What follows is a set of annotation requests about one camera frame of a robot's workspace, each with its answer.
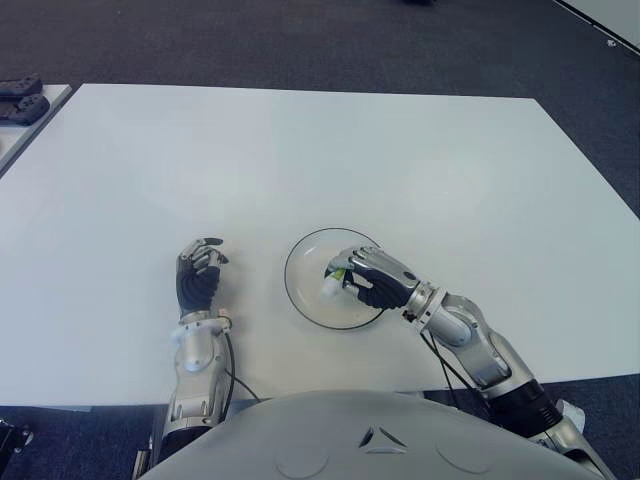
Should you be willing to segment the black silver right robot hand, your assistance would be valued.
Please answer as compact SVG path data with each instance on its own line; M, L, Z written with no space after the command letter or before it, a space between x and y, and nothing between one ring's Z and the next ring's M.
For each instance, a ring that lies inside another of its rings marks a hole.
M324 276L338 280L365 305L382 310L405 306L421 283L409 267L375 246L341 251L329 261Z

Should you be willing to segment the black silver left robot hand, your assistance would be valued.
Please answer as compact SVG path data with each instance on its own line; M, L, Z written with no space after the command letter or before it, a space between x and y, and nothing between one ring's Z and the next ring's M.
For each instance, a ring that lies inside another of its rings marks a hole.
M189 243L176 259L176 295L180 317L209 311L218 289L221 267L229 262L219 250L223 240L198 238Z

